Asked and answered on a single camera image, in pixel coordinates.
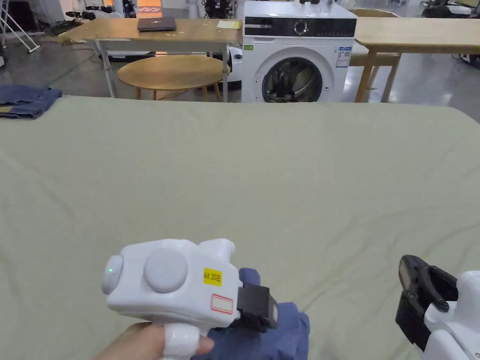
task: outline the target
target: washing machine control panel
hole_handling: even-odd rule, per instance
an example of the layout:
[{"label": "washing machine control panel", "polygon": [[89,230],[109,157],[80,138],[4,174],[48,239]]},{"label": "washing machine control panel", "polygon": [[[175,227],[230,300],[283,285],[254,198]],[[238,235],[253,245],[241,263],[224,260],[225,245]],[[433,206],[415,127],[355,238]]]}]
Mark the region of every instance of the washing machine control panel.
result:
[{"label": "washing machine control panel", "polygon": [[357,19],[245,17],[244,34],[251,36],[354,37]]}]

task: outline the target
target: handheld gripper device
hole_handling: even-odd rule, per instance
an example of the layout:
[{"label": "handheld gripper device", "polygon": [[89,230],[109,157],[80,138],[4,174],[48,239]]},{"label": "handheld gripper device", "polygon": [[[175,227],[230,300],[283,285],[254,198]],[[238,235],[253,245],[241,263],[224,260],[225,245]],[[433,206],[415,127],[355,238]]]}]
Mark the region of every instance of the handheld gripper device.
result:
[{"label": "handheld gripper device", "polygon": [[277,325],[269,288],[243,284],[233,242],[165,239],[129,245],[110,258],[102,291],[110,309],[165,325],[164,358],[187,360],[213,327],[260,332]]}]

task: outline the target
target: round wooden table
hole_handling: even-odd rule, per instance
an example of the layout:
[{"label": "round wooden table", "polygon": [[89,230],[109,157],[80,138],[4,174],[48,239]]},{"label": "round wooden table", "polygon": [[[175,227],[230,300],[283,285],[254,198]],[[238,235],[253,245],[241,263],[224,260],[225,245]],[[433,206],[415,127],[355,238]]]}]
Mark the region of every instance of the round wooden table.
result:
[{"label": "round wooden table", "polygon": [[157,90],[201,87],[205,101],[208,101],[207,86],[213,84],[216,98],[221,101],[218,82],[222,81],[222,66],[221,60],[203,55],[165,55],[127,64],[118,71],[118,77],[136,87],[137,99],[140,99],[142,89],[153,90],[153,100],[156,100]]}]

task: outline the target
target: laptop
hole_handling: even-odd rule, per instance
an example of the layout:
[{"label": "laptop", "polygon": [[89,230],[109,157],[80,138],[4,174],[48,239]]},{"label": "laptop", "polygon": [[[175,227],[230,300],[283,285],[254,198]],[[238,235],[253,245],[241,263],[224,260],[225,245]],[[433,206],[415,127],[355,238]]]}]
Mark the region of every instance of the laptop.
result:
[{"label": "laptop", "polygon": [[151,17],[138,19],[137,30],[141,33],[146,31],[175,31],[177,24],[173,17]]}]

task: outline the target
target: blue cloth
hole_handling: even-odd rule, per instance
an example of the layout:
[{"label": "blue cloth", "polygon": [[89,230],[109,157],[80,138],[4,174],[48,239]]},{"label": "blue cloth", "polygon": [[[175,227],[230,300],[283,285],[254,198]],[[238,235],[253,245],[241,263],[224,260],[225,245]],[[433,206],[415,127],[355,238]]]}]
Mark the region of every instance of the blue cloth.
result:
[{"label": "blue cloth", "polygon": [[[253,269],[240,269],[243,283],[260,285]],[[310,320],[293,302],[278,304],[278,328],[266,333],[241,328],[212,329],[208,337],[215,341],[207,355],[192,360],[307,360]]]},{"label": "blue cloth", "polygon": [[51,88],[34,88],[24,85],[0,85],[0,106],[11,106],[0,117],[10,119],[36,119],[47,111],[62,92]]}]

